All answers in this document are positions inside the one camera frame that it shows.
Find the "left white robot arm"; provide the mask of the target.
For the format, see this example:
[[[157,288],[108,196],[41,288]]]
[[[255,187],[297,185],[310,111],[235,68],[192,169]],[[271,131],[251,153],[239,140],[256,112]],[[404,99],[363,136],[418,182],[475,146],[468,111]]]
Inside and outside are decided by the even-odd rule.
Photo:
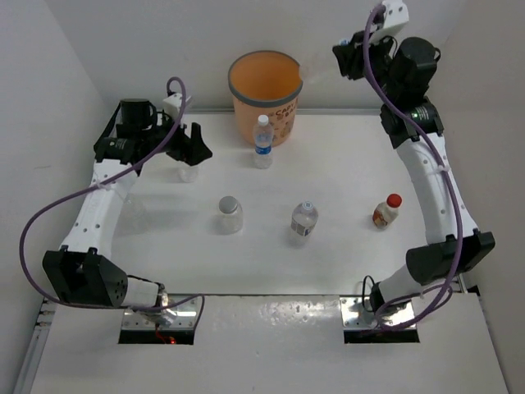
[[[123,99],[94,145],[91,191],[59,250],[49,250],[43,268],[58,299],[88,308],[157,310],[165,305],[163,286],[125,273],[112,262],[112,240],[128,194],[146,158],[160,144],[161,153],[195,167],[212,157],[201,126],[175,121],[186,104],[171,93],[157,110],[146,99]]]

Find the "small capless clear bottle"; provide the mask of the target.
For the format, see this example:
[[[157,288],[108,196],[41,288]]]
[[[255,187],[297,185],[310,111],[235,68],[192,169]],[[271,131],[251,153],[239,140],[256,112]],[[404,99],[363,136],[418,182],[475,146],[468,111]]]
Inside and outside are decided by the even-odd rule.
[[[199,166],[190,166],[183,163],[177,168],[177,173],[182,182],[192,183],[199,176]]]

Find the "blue cap clear bottle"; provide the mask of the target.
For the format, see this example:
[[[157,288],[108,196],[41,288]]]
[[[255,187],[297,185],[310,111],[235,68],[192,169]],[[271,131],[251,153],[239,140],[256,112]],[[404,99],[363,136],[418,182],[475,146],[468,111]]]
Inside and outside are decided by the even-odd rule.
[[[148,230],[148,213],[143,200],[137,195],[128,195],[116,225],[118,237],[143,234]]]

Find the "grey cap clear jar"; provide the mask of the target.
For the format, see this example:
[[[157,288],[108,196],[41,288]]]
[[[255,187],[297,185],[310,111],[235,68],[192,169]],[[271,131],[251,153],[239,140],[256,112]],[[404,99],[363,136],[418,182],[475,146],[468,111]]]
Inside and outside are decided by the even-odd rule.
[[[218,230],[222,235],[239,232],[244,223],[244,214],[239,200],[231,195],[224,196],[218,203]]]

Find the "tall blue label bottle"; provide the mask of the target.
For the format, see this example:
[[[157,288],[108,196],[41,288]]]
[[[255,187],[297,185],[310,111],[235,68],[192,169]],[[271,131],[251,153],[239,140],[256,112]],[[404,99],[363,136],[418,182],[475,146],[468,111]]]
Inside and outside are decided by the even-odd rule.
[[[272,142],[274,130],[267,115],[259,115],[253,128],[254,165],[268,169],[272,165]]]

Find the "orange plastic bin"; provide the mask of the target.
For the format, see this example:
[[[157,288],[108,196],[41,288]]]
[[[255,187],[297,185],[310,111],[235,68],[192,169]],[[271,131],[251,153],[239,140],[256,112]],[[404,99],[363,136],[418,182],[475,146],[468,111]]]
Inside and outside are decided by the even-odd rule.
[[[289,139],[299,102],[303,81],[299,63],[286,53],[260,50],[236,59],[228,71],[240,135],[249,144],[258,117],[266,115],[273,127],[274,147]]]

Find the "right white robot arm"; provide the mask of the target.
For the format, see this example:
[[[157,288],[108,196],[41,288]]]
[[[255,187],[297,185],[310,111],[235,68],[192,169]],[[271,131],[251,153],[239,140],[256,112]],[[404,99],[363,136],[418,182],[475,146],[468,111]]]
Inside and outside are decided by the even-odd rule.
[[[395,51],[394,43],[389,35],[371,43],[368,58],[389,100],[381,106],[381,124],[413,183],[427,243],[408,250],[402,268],[373,285],[369,303],[374,312],[415,296],[451,270],[471,271],[495,248],[492,233],[479,229],[461,199],[441,117],[427,97],[441,52],[417,37],[404,39]]]

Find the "short clear water bottle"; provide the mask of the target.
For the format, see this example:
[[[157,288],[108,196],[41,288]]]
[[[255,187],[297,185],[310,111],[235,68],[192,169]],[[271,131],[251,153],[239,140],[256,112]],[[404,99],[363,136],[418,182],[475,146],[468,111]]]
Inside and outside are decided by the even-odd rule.
[[[318,221],[318,211],[311,201],[297,205],[291,215],[290,244],[294,247],[305,245]]]

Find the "red cap juice bottle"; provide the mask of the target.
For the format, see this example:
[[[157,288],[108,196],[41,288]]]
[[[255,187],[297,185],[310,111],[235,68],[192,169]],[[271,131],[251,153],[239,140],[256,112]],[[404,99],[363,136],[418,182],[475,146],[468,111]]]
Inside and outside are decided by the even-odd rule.
[[[372,222],[379,229],[386,229],[399,215],[403,200],[398,194],[390,194],[384,202],[379,203],[372,214]]]

